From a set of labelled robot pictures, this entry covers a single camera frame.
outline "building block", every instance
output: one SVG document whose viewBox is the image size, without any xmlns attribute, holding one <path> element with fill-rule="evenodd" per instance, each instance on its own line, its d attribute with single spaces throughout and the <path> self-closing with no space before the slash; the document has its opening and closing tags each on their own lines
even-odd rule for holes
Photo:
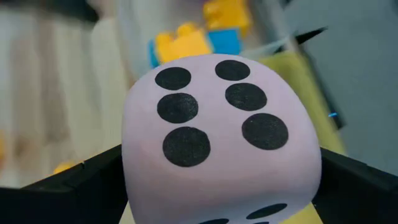
<svg viewBox="0 0 398 224">
<path fill-rule="evenodd" d="M 151 68 L 156 68 L 159 66 L 159 61 L 155 55 L 155 41 L 150 40 L 148 43 L 148 57 Z"/>
<path fill-rule="evenodd" d="M 239 55 L 242 43 L 238 29 L 214 30 L 208 33 L 215 54 Z"/>
<path fill-rule="evenodd" d="M 175 59 L 213 53 L 213 47 L 203 29 L 187 22 L 177 29 L 174 39 L 171 33 L 161 33 L 155 38 L 155 55 L 160 63 Z"/>
<path fill-rule="evenodd" d="M 247 36 L 252 19 L 246 0 L 211 0 L 203 6 L 208 30 L 238 28 L 242 38 Z"/>
</svg>

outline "foam dice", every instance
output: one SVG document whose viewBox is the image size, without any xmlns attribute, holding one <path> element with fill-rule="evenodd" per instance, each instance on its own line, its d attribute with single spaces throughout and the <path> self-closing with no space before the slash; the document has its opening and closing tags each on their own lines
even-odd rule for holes
<svg viewBox="0 0 398 224">
<path fill-rule="evenodd" d="M 235 55 L 144 75 L 126 100 L 123 164 L 137 224 L 279 223 L 310 203 L 321 176 L 297 95 Z"/>
</svg>

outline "black dot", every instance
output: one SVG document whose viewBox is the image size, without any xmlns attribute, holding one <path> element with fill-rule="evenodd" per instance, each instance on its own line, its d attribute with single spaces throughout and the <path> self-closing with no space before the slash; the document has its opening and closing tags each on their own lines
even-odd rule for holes
<svg viewBox="0 0 398 224">
<path fill-rule="evenodd" d="M 220 219 L 217 219 L 217 220 L 210 220 L 210 221 L 206 221 L 206 222 L 199 223 L 199 224 L 227 224 L 228 222 L 229 222 L 228 219 L 220 218 Z"/>
<path fill-rule="evenodd" d="M 155 82 L 167 90 L 179 90 L 191 82 L 191 73 L 185 68 L 166 68 L 156 75 Z"/>
<path fill-rule="evenodd" d="M 274 150 L 285 145 L 289 133 L 285 123 L 278 117 L 259 113 L 250 116 L 242 125 L 243 137 L 253 146 Z"/>
<path fill-rule="evenodd" d="M 232 106 L 245 111 L 255 111 L 267 104 L 264 91 L 250 83 L 231 85 L 225 91 L 225 98 Z"/>
<path fill-rule="evenodd" d="M 198 114 L 198 102 L 186 93 L 165 95 L 157 104 L 157 113 L 170 123 L 184 123 Z"/>
<path fill-rule="evenodd" d="M 181 127 L 170 132 L 163 141 L 163 153 L 174 165 L 192 167 L 210 154 L 207 134 L 197 128 Z"/>
<path fill-rule="evenodd" d="M 250 75 L 250 68 L 239 61 L 225 60 L 217 64 L 216 74 L 224 80 L 239 81 Z"/>
<path fill-rule="evenodd" d="M 262 209 L 259 209 L 255 212 L 253 212 L 252 214 L 248 215 L 246 218 L 248 220 L 253 220 L 253 219 L 257 219 L 257 218 L 264 218 L 267 217 L 269 215 L 273 215 L 277 212 L 282 211 L 283 209 L 285 209 L 287 207 L 287 204 L 285 203 L 279 203 L 279 204 L 275 204 L 275 205 L 271 205 Z"/>
</svg>

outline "blue lego brick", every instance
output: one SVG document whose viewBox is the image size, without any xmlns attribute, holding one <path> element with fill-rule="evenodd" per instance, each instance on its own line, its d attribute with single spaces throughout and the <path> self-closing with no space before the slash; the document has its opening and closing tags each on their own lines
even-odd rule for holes
<svg viewBox="0 0 398 224">
<path fill-rule="evenodd" d="M 214 30 L 208 36 L 215 54 L 238 55 L 242 50 L 238 29 Z"/>
<path fill-rule="evenodd" d="M 155 54 L 155 42 L 154 40 L 150 40 L 148 43 L 148 56 L 149 56 L 149 62 L 152 68 L 156 68 L 159 66 L 159 61 L 157 60 L 156 54 Z"/>
</svg>

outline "yellow surface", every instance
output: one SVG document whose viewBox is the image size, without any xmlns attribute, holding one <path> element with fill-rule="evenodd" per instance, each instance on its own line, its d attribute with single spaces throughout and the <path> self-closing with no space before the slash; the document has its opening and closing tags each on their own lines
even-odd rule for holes
<svg viewBox="0 0 398 224">
<path fill-rule="evenodd" d="M 238 28 L 241 37 L 247 36 L 252 26 L 246 0 L 211 0 L 203 6 L 208 30 Z"/>
<path fill-rule="evenodd" d="M 57 168 L 55 168 L 53 174 L 54 175 L 55 174 L 59 174 L 62 171 L 65 171 L 65 170 L 67 170 L 69 168 L 72 168 L 73 166 L 74 166 L 74 163 L 72 163 L 72 162 L 64 162 L 64 163 L 60 164 Z"/>
<path fill-rule="evenodd" d="M 182 24 L 174 39 L 171 33 L 161 33 L 155 38 L 155 53 L 160 63 L 175 59 L 213 53 L 205 31 L 197 29 L 192 22 Z"/>
<path fill-rule="evenodd" d="M 261 63 L 277 72 L 296 92 L 317 131 L 321 146 L 344 154 L 343 144 L 338 136 L 335 124 L 327 115 L 326 103 L 314 82 L 313 74 L 306 59 L 300 54 L 283 52 L 260 60 Z M 322 224 L 312 204 L 292 216 L 283 224 Z"/>
<path fill-rule="evenodd" d="M 4 143 L 4 136 L 2 132 L 0 132 L 0 170 L 5 160 L 6 160 L 6 145 Z"/>
</svg>

